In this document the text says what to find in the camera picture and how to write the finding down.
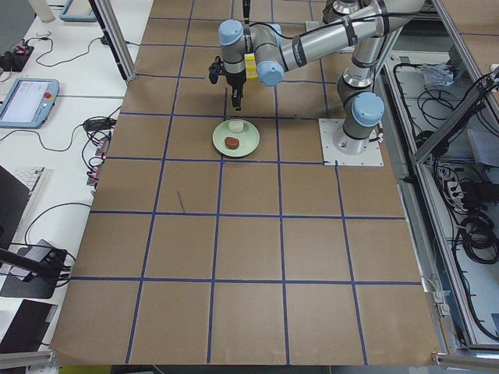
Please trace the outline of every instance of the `grid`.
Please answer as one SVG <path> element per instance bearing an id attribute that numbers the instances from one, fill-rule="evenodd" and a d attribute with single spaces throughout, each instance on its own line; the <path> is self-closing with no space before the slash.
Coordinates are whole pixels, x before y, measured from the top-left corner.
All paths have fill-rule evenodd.
<path id="1" fill-rule="evenodd" d="M 348 56 L 247 84 L 240 116 L 259 148 L 234 160 L 210 145 L 237 114 L 223 82 L 200 85 L 198 59 L 218 53 L 213 25 L 237 6 L 154 3 L 52 345 L 78 364 L 429 363 L 438 346 L 389 162 L 322 163 L 314 118 L 343 115 L 331 71 Z M 252 6 L 291 34 L 324 2 Z"/>

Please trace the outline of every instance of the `white desk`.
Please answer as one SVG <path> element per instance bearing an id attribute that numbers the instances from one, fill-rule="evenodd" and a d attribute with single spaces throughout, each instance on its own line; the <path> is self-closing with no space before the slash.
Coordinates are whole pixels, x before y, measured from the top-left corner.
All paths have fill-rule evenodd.
<path id="1" fill-rule="evenodd" d="M 116 18 L 127 41 L 139 44 L 142 40 L 147 17 L 153 0 L 111 1 Z M 51 33 L 54 41 L 53 51 L 41 58 L 44 64 L 70 59 L 87 51 L 89 42 L 102 37 L 102 31 L 97 22 L 71 23 L 59 19 L 60 10 L 54 10 L 55 21 L 43 23 L 36 18 L 26 34 L 26 39 Z M 123 98 L 126 84 L 119 74 L 118 67 L 109 46 L 95 41 L 90 46 L 90 53 L 74 61 L 56 67 L 48 68 L 39 65 L 35 59 L 50 50 L 50 41 L 30 41 L 34 52 L 22 72 L 13 72 L 12 77 L 0 83 L 0 94 L 7 94 L 15 78 L 52 78 L 57 79 L 61 86 L 61 95 L 76 97 L 119 97 Z M 139 48 L 129 44 L 129 51 L 135 61 Z M 0 80 L 8 76 L 4 72 Z"/>
<path id="2" fill-rule="evenodd" d="M 62 5 L 63 0 L 53 0 L 55 5 Z M 153 0 L 111 0 L 119 25 L 126 40 L 140 43 L 150 13 Z M 98 23 L 65 23 L 58 16 L 61 10 L 52 8 L 56 21 L 42 23 L 36 18 L 28 30 L 26 39 L 51 32 L 54 51 L 42 58 L 42 62 L 51 64 L 68 59 L 87 50 L 88 43 L 95 37 L 101 37 Z M 49 41 L 31 41 L 34 54 L 30 57 L 22 72 L 14 72 L 12 77 L 0 83 L 0 101 L 5 99 L 15 78 L 52 78 L 60 83 L 59 97 L 45 124 L 38 130 L 45 146 L 55 149 L 65 148 L 70 141 L 73 129 L 85 119 L 97 115 L 109 115 L 122 103 L 126 84 L 122 80 L 113 59 L 111 50 L 100 41 L 92 43 L 90 54 L 75 61 L 47 68 L 35 62 L 35 59 L 50 48 Z M 129 46 L 135 60 L 137 46 Z M 0 80 L 6 78 L 4 73 Z M 12 131 L 0 129 L 0 138 Z M 15 241 L 22 241 L 23 234 L 30 222 L 47 208 L 68 202 L 91 204 L 91 187 L 87 186 L 87 168 L 81 158 L 81 150 L 87 137 L 82 129 L 76 130 L 72 147 L 63 153 L 44 150 L 36 135 L 17 132 L 0 142 L 1 164 L 7 170 L 19 166 L 43 166 L 48 169 L 44 184 L 29 214 L 23 218 Z M 94 155 L 95 147 L 87 147 L 85 158 Z M 76 256 L 83 230 L 87 222 L 89 209 L 85 206 L 64 206 L 44 215 L 31 229 L 29 240 L 36 243 L 45 239 L 58 248 L 67 249 Z M 6 272 L 5 266 L 0 272 Z M 0 277 L 0 287 L 5 277 Z M 57 325 L 66 287 L 56 288 L 50 299 L 39 300 L 58 305 L 43 342 L 50 343 Z M 12 322 L 21 298 L 0 298 L 0 339 Z"/>
<path id="3" fill-rule="evenodd" d="M 71 132 L 83 120 L 95 115 L 109 115 L 119 105 L 119 99 L 95 99 L 82 97 L 59 97 L 49 119 L 40 128 L 39 133 L 46 146 L 56 149 L 65 148 L 69 144 Z M 10 129 L 0 129 L 0 137 L 10 132 Z M 42 185 L 40 194 L 36 197 L 30 209 L 29 217 L 23 220 L 16 242 L 22 241 L 24 231 L 30 222 L 45 209 L 60 203 L 81 202 L 92 204 L 91 187 L 86 185 L 87 168 L 81 158 L 81 150 L 87 142 L 87 136 L 82 129 L 76 130 L 72 147 L 63 153 L 49 152 L 41 148 L 37 137 L 31 133 L 13 134 L 0 143 L 0 160 L 2 166 L 12 170 L 19 166 L 45 166 L 48 174 Z M 94 146 L 88 146 L 86 159 L 95 153 Z M 30 242 L 36 243 L 45 239 L 58 248 L 67 249 L 76 256 L 80 246 L 83 229 L 87 222 L 89 209 L 85 206 L 64 206 L 44 215 L 30 231 Z M 6 272 L 6 266 L 0 271 Z M 0 277 L 0 287 L 5 277 Z M 59 305 L 44 342 L 50 342 L 57 323 L 60 305 L 64 300 L 66 287 L 56 288 L 50 299 L 40 299 L 41 302 Z M 0 298 L 0 311 L 8 311 L 0 316 L 0 336 L 9 326 L 15 311 L 22 299 Z"/>

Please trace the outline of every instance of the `touchscreen display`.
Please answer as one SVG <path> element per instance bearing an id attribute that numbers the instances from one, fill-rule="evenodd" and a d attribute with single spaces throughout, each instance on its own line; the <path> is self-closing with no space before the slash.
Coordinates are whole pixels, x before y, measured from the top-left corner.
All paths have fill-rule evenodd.
<path id="1" fill-rule="evenodd" d="M 3 122 L 32 122 L 50 82 L 22 80 L 10 97 L 0 120 Z"/>

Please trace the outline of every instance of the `blue tape line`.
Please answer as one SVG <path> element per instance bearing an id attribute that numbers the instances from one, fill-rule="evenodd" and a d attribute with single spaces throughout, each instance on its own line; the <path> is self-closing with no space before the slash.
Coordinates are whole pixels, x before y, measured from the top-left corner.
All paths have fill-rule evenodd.
<path id="1" fill-rule="evenodd" d="M 175 43 L 141 43 L 148 47 L 187 47 L 187 48 L 213 48 L 219 49 L 219 45 L 197 45 L 197 44 L 175 44 Z"/>
<path id="2" fill-rule="evenodd" d="M 421 286 L 421 282 L 404 280 L 307 280 L 307 279 L 211 279 L 211 278 L 166 278 L 166 277 L 95 277 L 75 276 L 71 281 L 121 281 L 164 283 L 224 283 L 224 284 L 330 284 L 359 286 Z"/>
<path id="3" fill-rule="evenodd" d="M 149 17 L 149 19 L 165 19 L 170 21 L 210 21 L 210 22 L 224 22 L 225 19 L 217 19 L 217 18 L 182 18 L 182 17 L 160 17 L 154 16 Z"/>
<path id="4" fill-rule="evenodd" d="M 172 117 L 172 113 L 139 113 L 137 111 L 120 111 L 119 115 L 155 115 L 158 117 Z"/>
<path id="5" fill-rule="evenodd" d="M 355 276 L 353 273 L 352 254 L 350 252 L 350 243 L 349 243 L 349 233 L 347 232 L 347 227 L 346 227 L 345 208 L 343 206 L 342 184 L 340 183 L 340 174 L 338 172 L 338 162 L 336 162 L 336 165 L 334 166 L 334 173 L 336 174 L 336 182 L 338 183 L 338 198 L 339 198 L 339 202 L 340 202 L 340 212 L 342 213 L 343 234 L 345 236 L 345 244 L 346 244 L 347 258 L 349 261 L 350 277 L 352 279 L 353 302 L 354 302 L 355 308 L 356 308 L 356 318 L 357 318 L 357 326 L 359 328 L 360 345 L 362 348 L 362 356 L 363 356 L 363 360 L 364 360 L 364 365 L 368 365 L 367 352 L 366 352 L 366 342 L 364 340 L 364 332 L 362 330 L 362 321 L 360 319 L 359 299 L 357 298 Z"/>
<path id="6" fill-rule="evenodd" d="M 319 82 L 318 80 L 307 80 L 307 79 L 301 79 L 301 80 L 283 80 L 283 83 L 311 83 L 311 84 L 324 84 L 324 82 Z"/>
<path id="7" fill-rule="evenodd" d="M 499 37 L 499 34 L 459 33 L 459 35 L 474 35 L 476 37 Z"/>
<path id="8" fill-rule="evenodd" d="M 324 165 L 322 162 L 313 161 L 273 161 L 273 160 L 230 160 L 227 158 L 222 159 L 199 159 L 199 158 L 160 158 L 160 157 L 137 157 L 137 156 L 107 156 L 109 160 L 139 160 L 139 161 L 177 161 L 177 162 L 229 162 L 240 164 L 288 164 L 288 165 Z"/>
<path id="9" fill-rule="evenodd" d="M 144 72 L 138 72 L 138 76 L 149 76 L 151 78 L 173 78 L 173 79 L 200 79 L 204 80 L 203 76 L 159 76 L 156 74 L 146 74 Z"/>
<path id="10" fill-rule="evenodd" d="M 150 212 L 150 211 L 137 211 L 137 210 L 91 210 L 90 214 L 154 214 L 157 216 L 193 216 L 193 217 L 214 217 L 216 213 L 203 213 L 203 212 Z M 295 219 L 312 219 L 312 220 L 345 220 L 357 221 L 405 221 L 404 217 L 348 217 L 348 216 L 306 216 L 294 214 L 257 214 L 257 213 L 220 213 L 220 217 L 241 217 L 241 218 L 283 218 L 286 220 Z"/>
<path id="11" fill-rule="evenodd" d="M 193 9 L 194 9 L 194 0 L 191 0 L 189 17 L 192 17 L 192 15 L 193 15 Z M 182 58 L 180 60 L 179 76 L 182 73 L 182 66 L 183 66 L 184 58 L 186 56 L 186 44 L 187 44 L 187 37 L 189 35 L 190 23 L 191 23 L 191 21 L 189 20 L 189 22 L 187 23 L 186 37 L 184 39 L 184 46 L 183 46 L 183 50 L 182 50 Z M 179 83 L 180 83 L 180 78 L 177 78 L 177 83 L 176 83 L 176 86 L 175 86 L 175 96 L 173 97 L 173 103 L 172 103 L 172 113 L 175 113 L 175 104 L 176 104 L 177 96 L 178 96 L 178 93 L 179 93 Z M 170 116 L 170 123 L 169 123 L 169 127 L 168 127 L 168 133 L 167 133 L 167 136 L 166 136 L 165 148 L 163 149 L 163 158 L 164 159 L 166 158 L 166 152 L 168 150 L 170 132 L 172 130 L 172 121 L 173 121 L 173 117 Z M 152 233 L 153 233 L 153 229 L 154 229 L 154 220 L 155 220 L 155 217 L 156 217 L 156 215 L 154 213 L 156 212 L 156 209 L 157 209 L 157 202 L 159 200 L 159 195 L 160 195 L 160 191 L 161 191 L 161 181 L 163 179 L 163 173 L 164 172 L 165 172 L 165 161 L 162 161 L 161 162 L 161 170 L 160 170 L 159 178 L 158 178 L 158 181 L 157 181 L 156 196 L 154 198 L 153 215 L 152 215 L 152 218 L 150 220 L 150 227 L 149 227 L 149 233 L 148 233 L 148 236 L 147 236 L 146 250 L 145 250 L 144 258 L 143 258 L 141 277 L 144 277 L 145 273 L 146 273 L 147 258 L 149 256 L 149 250 L 150 250 L 150 241 L 151 241 L 151 238 L 152 238 Z M 125 360 L 126 364 L 129 363 L 130 355 L 132 354 L 133 338 L 135 336 L 136 321 L 137 321 L 137 317 L 138 317 L 138 314 L 139 314 L 139 306 L 140 306 L 140 299 L 141 299 L 141 295 L 142 295 L 142 287 L 143 287 L 143 282 L 141 281 L 140 282 L 140 286 L 139 286 L 139 291 L 137 292 L 137 300 L 136 300 L 135 310 L 134 310 L 134 313 L 133 313 L 132 330 L 130 332 L 129 346 L 128 346 L 128 350 L 126 352 L 126 360 Z"/>
<path id="12" fill-rule="evenodd" d="M 274 87 L 275 98 L 275 113 L 278 112 L 278 96 L 277 88 Z M 275 134 L 277 143 L 277 156 L 278 161 L 281 160 L 281 137 L 279 132 L 279 120 L 275 120 Z M 281 163 L 278 163 L 278 196 L 279 196 L 279 236 L 281 240 L 281 273 L 282 273 L 282 310 L 284 319 L 284 342 L 285 342 L 285 355 L 286 365 L 291 365 L 291 355 L 289 352 L 289 331 L 288 331 L 288 298 L 286 293 L 286 266 L 285 266 L 285 243 L 284 243 L 284 225 L 283 225 L 283 212 L 282 212 L 282 179 L 281 179 Z"/>
<path id="13" fill-rule="evenodd" d="M 206 353 L 207 364 L 211 363 L 211 339 L 213 335 L 213 312 L 214 312 L 214 299 L 215 299 L 215 274 L 217 271 L 218 230 L 220 227 L 220 205 L 221 205 L 223 170 L 224 170 L 224 165 L 223 163 L 220 163 L 220 171 L 218 175 L 217 218 L 215 223 L 213 261 L 211 264 L 210 314 L 208 316 L 208 343 L 207 343 L 207 353 Z"/>

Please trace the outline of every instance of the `green plate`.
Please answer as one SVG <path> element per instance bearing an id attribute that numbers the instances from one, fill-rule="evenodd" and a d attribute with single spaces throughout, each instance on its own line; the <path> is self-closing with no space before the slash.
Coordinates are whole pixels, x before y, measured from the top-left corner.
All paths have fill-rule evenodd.
<path id="1" fill-rule="evenodd" d="M 241 132 L 232 132 L 228 129 L 228 123 L 230 121 L 242 121 L 244 123 L 244 130 Z M 230 150 L 225 145 L 225 138 L 231 136 L 239 140 L 239 148 L 237 150 Z M 213 131 L 213 144 L 217 150 L 229 157 L 244 157 L 253 152 L 260 142 L 260 134 L 258 129 L 248 121 L 244 119 L 232 118 L 227 121 L 222 122 L 217 126 L 215 131 Z"/>

